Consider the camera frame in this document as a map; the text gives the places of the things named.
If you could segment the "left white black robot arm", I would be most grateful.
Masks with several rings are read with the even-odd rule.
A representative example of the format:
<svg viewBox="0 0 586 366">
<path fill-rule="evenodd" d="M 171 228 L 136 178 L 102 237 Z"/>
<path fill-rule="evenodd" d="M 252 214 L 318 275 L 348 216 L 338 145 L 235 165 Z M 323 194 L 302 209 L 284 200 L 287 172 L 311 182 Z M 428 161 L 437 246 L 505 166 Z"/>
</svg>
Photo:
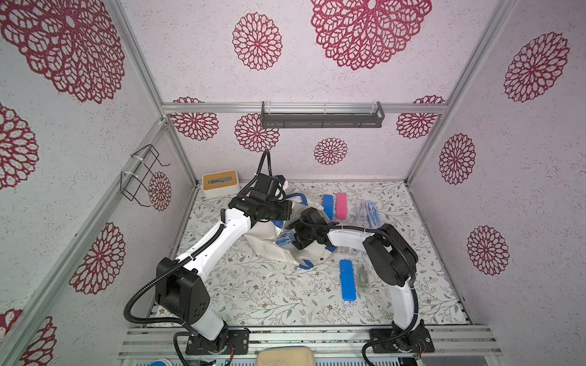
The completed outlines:
<svg viewBox="0 0 586 366">
<path fill-rule="evenodd" d="M 207 352 L 223 352 L 230 345 L 228 325 L 211 310 L 205 281 L 227 250 L 256 224 L 290 218 L 292 202 L 286 198 L 285 186 L 283 176 L 273 175 L 270 152 L 264 151 L 252 180 L 221 210 L 219 221 L 176 259 L 160 261 L 155 279 L 125 305 L 125 320 L 133 324 L 176 324 L 200 341 Z M 155 301 L 169 311 L 168 317 L 146 318 L 132 313 L 135 303 L 149 290 L 155 291 Z"/>
</svg>

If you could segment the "clear case with pink pens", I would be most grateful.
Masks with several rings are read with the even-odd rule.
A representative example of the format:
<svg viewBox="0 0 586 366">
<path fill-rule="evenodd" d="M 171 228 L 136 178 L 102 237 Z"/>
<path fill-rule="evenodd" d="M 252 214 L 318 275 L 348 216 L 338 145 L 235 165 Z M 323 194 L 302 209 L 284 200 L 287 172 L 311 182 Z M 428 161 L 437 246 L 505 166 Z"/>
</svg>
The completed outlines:
<svg viewBox="0 0 586 366">
<path fill-rule="evenodd" d="M 338 246 L 335 253 L 342 256 L 361 256 L 364 251 L 362 249 L 351 248 L 348 246 Z"/>
</svg>

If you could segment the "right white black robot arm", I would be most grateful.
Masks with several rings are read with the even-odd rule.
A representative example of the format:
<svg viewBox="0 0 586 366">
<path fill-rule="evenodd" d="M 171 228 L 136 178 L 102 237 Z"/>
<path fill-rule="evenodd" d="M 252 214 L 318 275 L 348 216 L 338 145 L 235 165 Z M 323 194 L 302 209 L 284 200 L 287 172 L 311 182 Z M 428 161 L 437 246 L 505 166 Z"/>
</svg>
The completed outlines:
<svg viewBox="0 0 586 366">
<path fill-rule="evenodd" d="M 372 229 L 327 222 L 314 208 L 308 208 L 285 229 L 293 232 L 293 245 L 304 250 L 316 242 L 329 247 L 363 250 L 375 274 L 389 286 L 393 320 L 389 328 L 375 329 L 362 347 L 364 362 L 372 365 L 367 351 L 375 353 L 410 353 L 416 358 L 434 352 L 429 330 L 420 317 L 415 289 L 418 255 L 391 224 Z"/>
</svg>

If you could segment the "white canvas cartoon tote bag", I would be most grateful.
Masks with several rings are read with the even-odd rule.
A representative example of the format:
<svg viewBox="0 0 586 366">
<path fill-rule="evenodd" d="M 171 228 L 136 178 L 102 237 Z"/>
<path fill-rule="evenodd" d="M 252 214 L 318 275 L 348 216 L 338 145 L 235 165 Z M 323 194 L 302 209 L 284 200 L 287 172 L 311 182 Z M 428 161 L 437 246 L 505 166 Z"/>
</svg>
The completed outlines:
<svg viewBox="0 0 586 366">
<path fill-rule="evenodd" d="M 291 220 L 256 223 L 244 235 L 244 238 L 253 251 L 264 259 L 309 270 L 329 259 L 336 251 L 335 248 L 314 240 L 307 247 L 299 249 L 294 244 L 295 230 L 285 227 L 291 224 L 293 219 L 299 219 L 301 212 L 307 208 L 317 208 L 322 217 L 325 213 L 323 207 L 313 197 L 302 192 L 292 193 L 288 196 L 288 200 L 293 202 Z"/>
</svg>

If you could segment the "clear case with blue compass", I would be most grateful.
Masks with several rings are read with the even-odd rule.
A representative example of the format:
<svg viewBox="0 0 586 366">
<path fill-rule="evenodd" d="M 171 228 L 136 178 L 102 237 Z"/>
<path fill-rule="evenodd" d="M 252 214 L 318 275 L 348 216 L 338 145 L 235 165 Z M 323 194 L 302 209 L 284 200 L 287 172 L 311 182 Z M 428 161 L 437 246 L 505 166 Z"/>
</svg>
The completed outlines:
<svg viewBox="0 0 586 366">
<path fill-rule="evenodd" d="M 375 202 L 366 202 L 366 217 L 371 229 L 377 229 L 381 226 L 381 220 Z"/>
</svg>

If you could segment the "clear case with green item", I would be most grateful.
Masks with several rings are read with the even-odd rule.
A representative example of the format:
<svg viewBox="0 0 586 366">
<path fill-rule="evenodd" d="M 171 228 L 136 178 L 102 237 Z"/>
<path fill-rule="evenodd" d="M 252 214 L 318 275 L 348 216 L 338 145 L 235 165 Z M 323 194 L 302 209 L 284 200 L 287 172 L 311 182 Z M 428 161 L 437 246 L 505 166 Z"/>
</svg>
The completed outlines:
<svg viewBox="0 0 586 366">
<path fill-rule="evenodd" d="M 365 294 L 369 290 L 369 272 L 365 265 L 361 264 L 356 272 L 357 291 Z"/>
</svg>

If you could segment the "blue plastic box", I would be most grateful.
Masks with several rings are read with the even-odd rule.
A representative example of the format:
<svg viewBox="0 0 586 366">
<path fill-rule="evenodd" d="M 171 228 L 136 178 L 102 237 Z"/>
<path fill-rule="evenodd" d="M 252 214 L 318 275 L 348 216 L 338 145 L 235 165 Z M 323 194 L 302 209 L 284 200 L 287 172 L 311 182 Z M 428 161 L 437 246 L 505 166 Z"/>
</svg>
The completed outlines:
<svg viewBox="0 0 586 366">
<path fill-rule="evenodd" d="M 334 219 L 334 196 L 333 195 L 324 195 L 322 206 L 324 208 L 324 213 L 327 215 L 328 219 L 332 221 Z"/>
</svg>

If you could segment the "clear plastic compass set case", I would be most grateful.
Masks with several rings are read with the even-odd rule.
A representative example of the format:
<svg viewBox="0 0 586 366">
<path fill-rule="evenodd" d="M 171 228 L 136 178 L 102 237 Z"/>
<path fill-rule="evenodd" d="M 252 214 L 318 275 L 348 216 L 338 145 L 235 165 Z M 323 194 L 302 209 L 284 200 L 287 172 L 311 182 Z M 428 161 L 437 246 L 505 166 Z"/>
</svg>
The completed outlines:
<svg viewBox="0 0 586 366">
<path fill-rule="evenodd" d="M 358 200 L 353 206 L 354 224 L 359 227 L 365 227 L 368 224 L 366 203 Z"/>
</svg>

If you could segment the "pink plastic pencil case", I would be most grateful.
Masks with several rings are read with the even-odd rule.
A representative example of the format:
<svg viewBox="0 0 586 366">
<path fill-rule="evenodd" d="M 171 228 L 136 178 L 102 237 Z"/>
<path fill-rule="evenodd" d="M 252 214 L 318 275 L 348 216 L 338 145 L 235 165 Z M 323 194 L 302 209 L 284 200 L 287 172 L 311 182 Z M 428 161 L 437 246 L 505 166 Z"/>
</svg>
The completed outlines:
<svg viewBox="0 0 586 366">
<path fill-rule="evenodd" d="M 348 200 L 347 195 L 338 193 L 335 200 L 335 216 L 339 220 L 346 220 L 348 216 Z"/>
</svg>

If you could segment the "long blue pencil case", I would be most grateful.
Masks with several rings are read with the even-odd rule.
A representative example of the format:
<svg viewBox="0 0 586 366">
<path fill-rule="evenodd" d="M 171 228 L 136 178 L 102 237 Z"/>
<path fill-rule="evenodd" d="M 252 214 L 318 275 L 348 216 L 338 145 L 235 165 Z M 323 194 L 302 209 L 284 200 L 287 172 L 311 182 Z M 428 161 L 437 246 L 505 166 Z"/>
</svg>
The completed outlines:
<svg viewBox="0 0 586 366">
<path fill-rule="evenodd" d="M 353 264 L 350 260 L 340 260 L 340 284 L 343 300 L 348 302 L 356 301 L 357 292 L 355 276 Z"/>
</svg>

